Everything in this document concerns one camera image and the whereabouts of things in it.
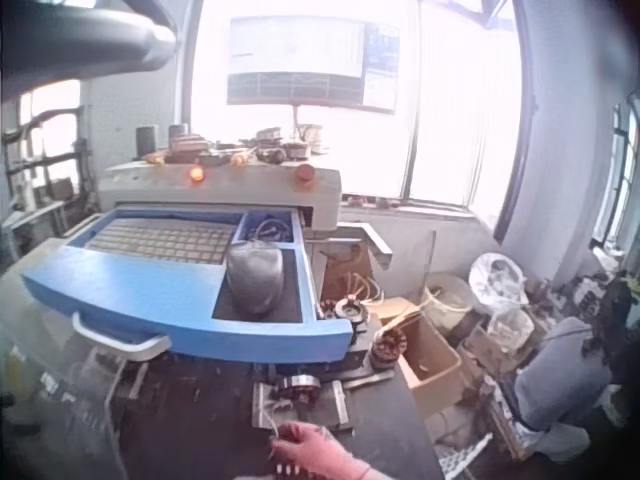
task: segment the metal part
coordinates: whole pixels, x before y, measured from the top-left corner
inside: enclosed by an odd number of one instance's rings
[[[377,317],[371,316],[368,323],[357,326],[355,342],[349,346],[347,354],[337,362],[311,363],[305,365],[278,365],[279,375],[313,375],[322,382],[332,380],[355,380],[373,375],[375,370],[368,360],[368,352],[375,333],[380,329]]]
[[[147,375],[147,371],[149,370],[149,362],[145,362],[140,365],[138,369],[138,373],[136,374],[136,380],[133,383],[133,387],[131,387],[131,391],[129,392],[129,400],[137,400],[140,395],[140,389],[142,388],[142,382],[144,382],[144,378]]]
[[[394,370],[387,370],[386,372],[376,373],[369,377],[361,378],[358,380],[351,380],[350,382],[344,382],[342,384],[342,388],[344,390],[354,390],[356,388],[364,387],[365,385],[371,385],[374,383],[383,382],[385,380],[390,380],[394,377]]]
[[[383,270],[389,269],[393,252],[370,224],[338,222],[338,228],[332,236],[337,238],[361,238],[367,244],[378,265],[380,265]]]
[[[226,261],[227,281],[237,307],[253,315],[273,310],[284,286],[282,251],[271,242],[254,240],[229,247]]]
[[[314,403],[320,395],[320,380],[312,375],[294,375],[278,380],[278,398],[286,398],[303,403]]]
[[[361,238],[323,238],[320,240],[305,240],[310,245],[359,245]]]
[[[431,273],[431,264],[433,262],[433,254],[436,251],[436,239],[438,237],[438,232],[432,230],[429,232],[429,253],[427,255],[427,263],[424,269],[424,276],[422,277],[422,283],[418,287],[418,296],[416,298],[422,298],[424,294],[424,288],[427,286],[427,280],[429,279],[429,274]]]
[[[91,215],[90,217],[85,218],[84,220],[82,220],[80,223],[78,223],[75,227],[66,230],[61,237],[62,238],[71,238],[73,237],[76,233],[78,233],[80,230],[84,229],[85,227],[87,227],[88,225],[98,221],[100,218],[102,218],[102,214],[101,213],[94,213],[93,215]]]
[[[355,327],[369,321],[369,310],[362,305],[355,295],[348,295],[335,306],[336,317],[346,318]]]
[[[487,448],[492,439],[493,433],[488,433],[482,440],[463,450],[453,450],[443,457],[438,457],[445,478],[447,480],[467,478],[467,467]]]
[[[274,423],[280,425],[290,421],[322,425],[333,431],[346,430],[352,426],[349,396],[339,380],[323,384],[317,401],[309,408],[296,408],[292,402],[276,400],[278,396],[277,387],[266,383],[254,384],[251,423],[254,428],[273,430]]]

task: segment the white machine housing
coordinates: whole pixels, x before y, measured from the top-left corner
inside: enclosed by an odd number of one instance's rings
[[[334,231],[342,199],[340,172],[316,168],[309,185],[296,181],[299,164],[203,167],[204,178],[190,177],[193,164],[130,162],[109,168],[100,179],[102,211],[124,204],[202,204],[307,207],[314,231]]]

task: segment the computer mouse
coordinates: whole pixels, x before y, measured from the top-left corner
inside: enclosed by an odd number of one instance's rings
[[[282,294],[282,252],[273,243],[261,240],[232,245],[227,251],[227,282],[238,309],[266,314]]]

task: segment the motor component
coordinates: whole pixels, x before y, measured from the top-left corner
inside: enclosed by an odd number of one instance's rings
[[[323,300],[320,302],[320,312],[322,315],[318,318],[336,318],[336,305],[338,302],[335,300]]]
[[[369,361],[376,369],[393,368],[407,349],[407,337],[399,328],[379,330],[369,350]]]
[[[279,398],[312,405],[320,396],[320,380],[312,375],[283,377],[276,384]]]
[[[354,330],[362,323],[369,321],[369,310],[358,301],[355,295],[348,295],[336,303],[334,308],[337,318],[346,318],[351,322]]]

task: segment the white wall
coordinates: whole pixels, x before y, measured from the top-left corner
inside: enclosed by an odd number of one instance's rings
[[[525,274],[570,280],[606,189],[615,95],[601,80],[587,0],[524,0],[538,111],[522,189],[503,243]]]
[[[184,32],[192,1],[160,3]],[[101,6],[124,8],[118,0],[107,0]],[[113,75],[83,83],[83,103],[89,106],[89,136],[97,175],[135,156],[136,127],[159,125],[159,145],[166,145],[169,125],[180,120],[181,78],[182,49],[156,72]]]
[[[340,220],[370,223],[393,251],[387,271],[372,262],[374,276],[387,296],[417,300],[429,251],[431,232],[436,245],[430,273],[469,276],[471,264],[483,253],[499,251],[493,234],[475,218],[453,219],[438,215],[343,208]]]

